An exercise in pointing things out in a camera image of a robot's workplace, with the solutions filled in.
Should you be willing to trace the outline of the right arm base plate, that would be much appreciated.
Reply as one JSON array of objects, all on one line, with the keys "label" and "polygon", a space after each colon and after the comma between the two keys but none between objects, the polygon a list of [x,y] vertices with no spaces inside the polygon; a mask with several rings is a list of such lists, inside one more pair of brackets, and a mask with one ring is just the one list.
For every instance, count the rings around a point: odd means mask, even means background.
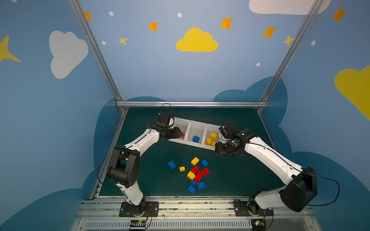
[{"label": "right arm base plate", "polygon": [[237,217],[272,217],[273,209],[261,209],[256,203],[249,201],[241,201],[236,199],[233,201],[235,215]]}]

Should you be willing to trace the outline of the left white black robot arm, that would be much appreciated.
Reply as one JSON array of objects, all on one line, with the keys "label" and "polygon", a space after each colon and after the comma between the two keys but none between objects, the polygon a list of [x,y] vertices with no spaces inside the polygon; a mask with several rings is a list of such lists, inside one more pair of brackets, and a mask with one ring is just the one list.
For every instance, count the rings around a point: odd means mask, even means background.
[{"label": "left white black robot arm", "polygon": [[142,214],[145,210],[145,197],[139,188],[137,178],[140,173],[140,158],[160,138],[177,139],[182,132],[178,127],[146,129],[143,134],[121,148],[110,160],[106,177],[121,190],[125,196],[124,208],[131,213]]}]

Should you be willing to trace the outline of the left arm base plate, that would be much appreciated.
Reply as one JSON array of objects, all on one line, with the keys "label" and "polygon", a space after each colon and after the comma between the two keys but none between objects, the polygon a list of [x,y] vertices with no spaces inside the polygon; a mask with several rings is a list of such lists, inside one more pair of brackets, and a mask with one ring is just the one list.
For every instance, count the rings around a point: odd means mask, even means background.
[{"label": "left arm base plate", "polygon": [[158,202],[143,202],[138,206],[123,202],[119,210],[119,217],[157,217]]}]

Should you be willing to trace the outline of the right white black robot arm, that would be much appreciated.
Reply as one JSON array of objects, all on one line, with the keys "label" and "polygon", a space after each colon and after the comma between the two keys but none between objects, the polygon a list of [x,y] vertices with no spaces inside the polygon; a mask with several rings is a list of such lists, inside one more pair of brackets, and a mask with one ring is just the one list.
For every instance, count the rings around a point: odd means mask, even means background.
[{"label": "right white black robot arm", "polygon": [[284,183],[281,188],[261,191],[249,198],[247,206],[251,215],[258,216],[263,210],[276,207],[300,212],[317,196],[317,173],[313,168],[303,168],[285,158],[249,129],[238,131],[221,126],[219,131],[225,140],[215,145],[218,156],[234,156],[238,151],[244,151],[258,159]]}]

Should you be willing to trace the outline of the yellow lego brick studs up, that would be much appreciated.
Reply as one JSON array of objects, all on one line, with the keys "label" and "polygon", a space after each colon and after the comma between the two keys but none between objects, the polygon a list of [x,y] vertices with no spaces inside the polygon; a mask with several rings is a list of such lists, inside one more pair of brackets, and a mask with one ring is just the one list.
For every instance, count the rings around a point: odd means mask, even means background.
[{"label": "yellow lego brick studs up", "polygon": [[197,157],[195,157],[195,158],[193,158],[193,159],[191,160],[191,164],[192,164],[193,166],[195,166],[198,162],[199,162],[199,159],[198,159]]}]

